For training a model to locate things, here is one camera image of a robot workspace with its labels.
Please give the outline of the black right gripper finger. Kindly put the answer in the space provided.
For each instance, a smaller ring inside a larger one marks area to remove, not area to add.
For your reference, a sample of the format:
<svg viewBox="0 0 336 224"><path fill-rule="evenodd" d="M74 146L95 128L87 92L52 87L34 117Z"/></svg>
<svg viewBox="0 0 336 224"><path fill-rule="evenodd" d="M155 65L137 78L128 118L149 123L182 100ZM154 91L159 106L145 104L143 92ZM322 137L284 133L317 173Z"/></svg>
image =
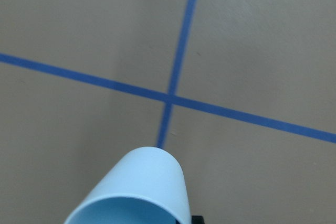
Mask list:
<svg viewBox="0 0 336 224"><path fill-rule="evenodd" d="M192 224L204 224L204 217L200 215L192 215Z"/></svg>

